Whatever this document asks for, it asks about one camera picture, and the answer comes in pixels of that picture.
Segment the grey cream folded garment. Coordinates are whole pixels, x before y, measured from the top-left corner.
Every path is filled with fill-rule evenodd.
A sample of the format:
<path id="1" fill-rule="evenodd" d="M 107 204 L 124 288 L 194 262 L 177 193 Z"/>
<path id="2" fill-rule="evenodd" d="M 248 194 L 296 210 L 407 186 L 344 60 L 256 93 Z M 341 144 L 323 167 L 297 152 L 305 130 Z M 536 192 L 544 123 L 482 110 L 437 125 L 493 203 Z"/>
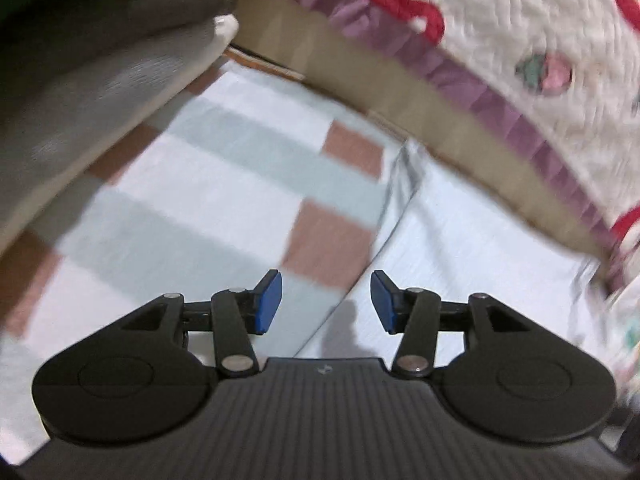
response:
<path id="1" fill-rule="evenodd" d="M 89 165 L 204 73 L 233 15 L 146 38 L 51 82 L 1 119 L 1 247 Z"/>

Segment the checkered cartoon floor rug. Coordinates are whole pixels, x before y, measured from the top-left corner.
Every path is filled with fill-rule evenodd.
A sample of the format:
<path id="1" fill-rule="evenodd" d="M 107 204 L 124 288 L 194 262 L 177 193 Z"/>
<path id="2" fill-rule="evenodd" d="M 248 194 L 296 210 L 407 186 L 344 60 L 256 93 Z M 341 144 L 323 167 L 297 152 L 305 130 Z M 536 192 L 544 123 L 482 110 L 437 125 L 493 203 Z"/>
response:
<path id="1" fill-rule="evenodd" d="M 416 194 L 399 140 L 320 94 L 222 58 L 81 174 L 1 260 L 1 452 L 46 442 L 30 384 L 50 356 L 178 292 L 283 297 L 258 356 L 294 356 Z"/>

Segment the beige bed frame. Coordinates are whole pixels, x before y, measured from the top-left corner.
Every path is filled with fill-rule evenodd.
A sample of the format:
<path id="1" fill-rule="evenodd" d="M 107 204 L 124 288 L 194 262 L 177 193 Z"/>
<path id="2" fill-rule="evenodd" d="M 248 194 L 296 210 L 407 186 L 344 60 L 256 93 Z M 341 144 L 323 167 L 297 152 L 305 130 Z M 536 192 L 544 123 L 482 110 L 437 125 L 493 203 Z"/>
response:
<path id="1" fill-rule="evenodd" d="M 366 0 L 239 0 L 236 43 L 484 186 L 540 232 L 606 260 L 612 235 L 556 151 L 502 96 Z"/>

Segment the white quilted bear bedspread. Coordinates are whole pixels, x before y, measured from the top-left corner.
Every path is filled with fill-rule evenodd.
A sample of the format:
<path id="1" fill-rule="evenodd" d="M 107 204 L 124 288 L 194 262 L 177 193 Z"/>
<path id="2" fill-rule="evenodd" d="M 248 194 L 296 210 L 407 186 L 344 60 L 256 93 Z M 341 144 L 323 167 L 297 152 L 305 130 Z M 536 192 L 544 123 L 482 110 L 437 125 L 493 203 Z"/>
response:
<path id="1" fill-rule="evenodd" d="M 307 10 L 337 0 L 295 0 Z M 639 275 L 639 26 L 630 0 L 366 0 L 487 84 L 556 151 Z"/>

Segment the dark grey folded sweater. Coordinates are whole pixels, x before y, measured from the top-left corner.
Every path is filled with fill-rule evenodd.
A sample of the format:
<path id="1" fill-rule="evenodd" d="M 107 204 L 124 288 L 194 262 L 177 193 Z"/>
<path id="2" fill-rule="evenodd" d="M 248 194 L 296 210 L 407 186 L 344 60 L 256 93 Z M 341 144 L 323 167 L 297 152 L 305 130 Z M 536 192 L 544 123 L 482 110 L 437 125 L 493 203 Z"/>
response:
<path id="1" fill-rule="evenodd" d="M 1 122 L 52 81 L 168 30 L 230 14 L 236 0 L 36 0 L 1 20 Z"/>

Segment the light grey abc t-shirt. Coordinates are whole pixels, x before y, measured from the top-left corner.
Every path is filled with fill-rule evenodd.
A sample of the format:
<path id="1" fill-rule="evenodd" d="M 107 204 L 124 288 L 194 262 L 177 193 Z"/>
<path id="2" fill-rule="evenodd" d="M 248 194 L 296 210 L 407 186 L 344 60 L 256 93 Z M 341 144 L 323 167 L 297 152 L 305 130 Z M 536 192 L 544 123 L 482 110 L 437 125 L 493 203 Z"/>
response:
<path id="1" fill-rule="evenodd" d="M 387 335 L 370 300 L 384 271 L 399 288 L 420 287 L 465 302 L 486 292 L 599 360 L 606 357 L 596 258 L 538 233 L 489 194 L 406 142 L 392 166 L 374 258 L 346 298 L 297 354 L 390 362 Z"/>

